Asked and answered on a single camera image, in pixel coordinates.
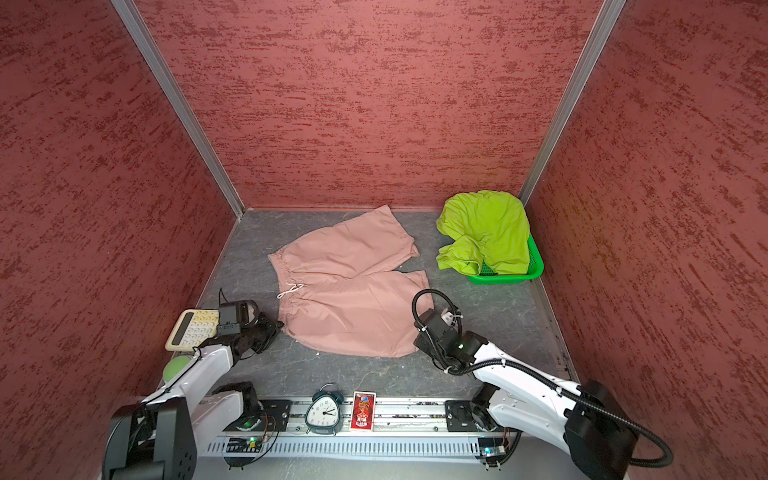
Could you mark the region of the pink shorts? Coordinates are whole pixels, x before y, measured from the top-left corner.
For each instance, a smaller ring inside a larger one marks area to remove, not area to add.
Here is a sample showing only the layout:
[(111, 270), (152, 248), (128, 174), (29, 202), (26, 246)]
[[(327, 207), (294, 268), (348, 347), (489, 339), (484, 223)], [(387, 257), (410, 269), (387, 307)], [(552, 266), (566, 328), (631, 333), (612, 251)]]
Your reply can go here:
[(415, 352), (413, 316), (432, 308), (414, 238), (388, 206), (314, 230), (270, 254), (284, 332), (321, 352), (400, 358)]

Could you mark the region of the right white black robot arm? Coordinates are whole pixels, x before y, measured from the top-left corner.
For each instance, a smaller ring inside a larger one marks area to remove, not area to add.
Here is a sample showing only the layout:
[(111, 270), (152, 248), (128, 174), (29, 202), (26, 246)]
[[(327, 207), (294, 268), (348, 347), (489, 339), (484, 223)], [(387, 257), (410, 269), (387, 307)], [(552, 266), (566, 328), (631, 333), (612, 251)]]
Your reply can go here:
[(611, 415), (625, 417), (605, 386), (594, 380), (578, 384), (548, 375), (474, 332), (460, 333), (433, 309), (421, 314), (415, 327), (414, 345), (433, 360), (442, 353), (448, 365), (474, 369), (472, 375), (483, 383), (471, 401), (478, 425), (533, 435), (568, 453), (590, 479), (625, 477), (638, 434), (565, 396), (570, 392)]

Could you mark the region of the lime green shorts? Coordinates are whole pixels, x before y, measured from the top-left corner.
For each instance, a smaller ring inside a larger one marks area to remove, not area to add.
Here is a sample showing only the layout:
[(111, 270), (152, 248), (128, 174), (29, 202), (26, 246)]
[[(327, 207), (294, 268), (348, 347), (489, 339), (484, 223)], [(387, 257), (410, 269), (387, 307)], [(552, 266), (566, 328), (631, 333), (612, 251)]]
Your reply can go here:
[(520, 276), (530, 265), (530, 225), (522, 202), (502, 191), (458, 193), (444, 203), (436, 221), (452, 243), (439, 249), (438, 268), (479, 276), (484, 267)]

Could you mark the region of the beige calculator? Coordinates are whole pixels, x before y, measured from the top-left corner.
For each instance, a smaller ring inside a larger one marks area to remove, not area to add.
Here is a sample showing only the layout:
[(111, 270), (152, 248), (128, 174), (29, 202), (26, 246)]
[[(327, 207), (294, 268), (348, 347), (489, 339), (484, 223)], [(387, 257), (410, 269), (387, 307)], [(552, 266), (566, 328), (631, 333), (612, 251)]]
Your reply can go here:
[(217, 310), (184, 310), (166, 340), (165, 349), (170, 352), (193, 352), (205, 340), (216, 336), (218, 325)]

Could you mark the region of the green round button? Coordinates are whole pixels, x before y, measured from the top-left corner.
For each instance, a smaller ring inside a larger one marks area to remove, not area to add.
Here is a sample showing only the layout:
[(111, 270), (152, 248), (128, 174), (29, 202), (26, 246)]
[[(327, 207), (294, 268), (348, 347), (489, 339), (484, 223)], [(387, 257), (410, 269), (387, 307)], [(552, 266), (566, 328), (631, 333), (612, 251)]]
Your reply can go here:
[(164, 367), (162, 379), (164, 383), (173, 380), (192, 360), (189, 355), (179, 355), (173, 357)]

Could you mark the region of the red playing card box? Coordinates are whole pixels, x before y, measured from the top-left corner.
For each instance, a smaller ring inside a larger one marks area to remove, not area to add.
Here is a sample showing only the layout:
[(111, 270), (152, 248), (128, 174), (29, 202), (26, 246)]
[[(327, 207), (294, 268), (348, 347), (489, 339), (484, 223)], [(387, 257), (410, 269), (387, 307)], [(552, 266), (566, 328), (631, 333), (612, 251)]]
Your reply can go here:
[(350, 429), (370, 432), (373, 430), (376, 394), (357, 391), (354, 393)]

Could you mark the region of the dark green alarm clock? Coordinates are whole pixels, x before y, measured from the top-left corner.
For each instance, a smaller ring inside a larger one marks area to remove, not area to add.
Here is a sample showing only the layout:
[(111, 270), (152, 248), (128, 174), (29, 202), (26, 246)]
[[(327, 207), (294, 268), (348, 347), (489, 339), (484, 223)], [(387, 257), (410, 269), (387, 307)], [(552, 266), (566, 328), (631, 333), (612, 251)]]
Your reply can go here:
[(344, 397), (336, 383), (326, 383), (314, 393), (304, 415), (308, 433), (335, 436), (343, 426)]

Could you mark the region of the left green circuit board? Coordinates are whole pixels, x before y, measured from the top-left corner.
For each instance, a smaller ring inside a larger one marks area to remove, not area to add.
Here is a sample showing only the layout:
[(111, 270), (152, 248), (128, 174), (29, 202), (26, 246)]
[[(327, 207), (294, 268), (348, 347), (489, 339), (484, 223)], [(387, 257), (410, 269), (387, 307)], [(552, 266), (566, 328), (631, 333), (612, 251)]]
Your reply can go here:
[(262, 450), (262, 442), (255, 438), (231, 437), (228, 439), (225, 452), (227, 454), (256, 455)]

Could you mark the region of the green circuit board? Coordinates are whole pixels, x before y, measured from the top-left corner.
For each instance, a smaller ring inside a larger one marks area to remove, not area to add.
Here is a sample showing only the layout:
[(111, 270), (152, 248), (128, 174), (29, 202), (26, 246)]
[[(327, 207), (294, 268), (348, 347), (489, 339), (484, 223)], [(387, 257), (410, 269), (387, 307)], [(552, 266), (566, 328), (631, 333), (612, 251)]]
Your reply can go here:
[(487, 468), (498, 468), (507, 457), (506, 442), (499, 437), (481, 437), (477, 439), (477, 459)]
[(256, 455), (262, 450), (262, 442), (255, 438), (231, 437), (228, 439), (225, 452), (227, 454)]

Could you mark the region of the right green circuit board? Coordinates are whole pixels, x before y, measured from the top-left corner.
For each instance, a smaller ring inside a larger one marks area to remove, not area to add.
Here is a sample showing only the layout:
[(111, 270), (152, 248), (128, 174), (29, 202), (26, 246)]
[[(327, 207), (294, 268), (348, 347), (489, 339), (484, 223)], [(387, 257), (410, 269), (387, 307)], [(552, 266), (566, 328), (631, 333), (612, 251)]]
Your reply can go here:
[(507, 457), (506, 442), (499, 437), (481, 437), (477, 439), (477, 459), (487, 468), (498, 468)]

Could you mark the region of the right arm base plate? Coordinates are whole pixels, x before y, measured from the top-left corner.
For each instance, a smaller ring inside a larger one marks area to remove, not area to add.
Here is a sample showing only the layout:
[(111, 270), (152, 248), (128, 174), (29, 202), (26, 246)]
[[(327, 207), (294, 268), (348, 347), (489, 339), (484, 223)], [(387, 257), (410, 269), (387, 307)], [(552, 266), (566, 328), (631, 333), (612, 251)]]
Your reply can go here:
[(444, 407), (449, 432), (495, 432), (499, 429), (488, 410), (476, 402), (447, 400)]

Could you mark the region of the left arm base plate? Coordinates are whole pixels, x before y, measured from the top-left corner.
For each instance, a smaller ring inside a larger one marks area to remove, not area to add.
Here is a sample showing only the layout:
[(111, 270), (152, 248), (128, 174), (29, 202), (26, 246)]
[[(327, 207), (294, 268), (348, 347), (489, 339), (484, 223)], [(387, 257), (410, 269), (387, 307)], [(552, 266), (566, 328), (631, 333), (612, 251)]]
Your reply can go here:
[(293, 402), (287, 399), (261, 400), (255, 410), (244, 412), (225, 432), (264, 433), (285, 431)]

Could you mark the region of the left aluminium corner post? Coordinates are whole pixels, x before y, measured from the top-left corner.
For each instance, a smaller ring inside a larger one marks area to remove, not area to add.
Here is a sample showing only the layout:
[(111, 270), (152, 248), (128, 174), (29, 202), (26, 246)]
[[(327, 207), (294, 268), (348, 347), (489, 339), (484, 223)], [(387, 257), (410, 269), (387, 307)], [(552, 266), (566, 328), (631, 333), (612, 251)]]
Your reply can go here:
[(152, 37), (136, 3), (130, 0), (112, 0), (111, 4), (204, 161), (220, 192), (236, 218), (240, 220), (247, 208)]

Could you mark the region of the aluminium corner post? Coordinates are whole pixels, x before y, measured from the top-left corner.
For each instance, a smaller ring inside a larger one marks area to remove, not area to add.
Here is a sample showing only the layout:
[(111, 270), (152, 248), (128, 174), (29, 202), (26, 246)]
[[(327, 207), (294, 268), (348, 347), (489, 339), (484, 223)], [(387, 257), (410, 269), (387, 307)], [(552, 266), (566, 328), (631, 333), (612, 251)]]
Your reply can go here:
[(240, 220), (247, 208), (152, 37), (136, 3), (130, 0), (112, 0), (111, 4), (204, 161), (220, 192), (236, 218)]
[(625, 5), (625, 0), (605, 0), (602, 3), (521, 187), (519, 199), (524, 205), (529, 203)]

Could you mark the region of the right aluminium corner post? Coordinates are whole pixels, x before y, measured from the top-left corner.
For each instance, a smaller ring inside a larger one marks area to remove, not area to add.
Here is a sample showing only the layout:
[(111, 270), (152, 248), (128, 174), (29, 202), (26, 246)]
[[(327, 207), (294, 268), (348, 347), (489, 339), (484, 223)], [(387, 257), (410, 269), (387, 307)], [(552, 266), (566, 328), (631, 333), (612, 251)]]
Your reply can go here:
[(521, 187), (519, 199), (524, 205), (529, 203), (625, 5), (625, 0), (605, 0), (602, 3)]

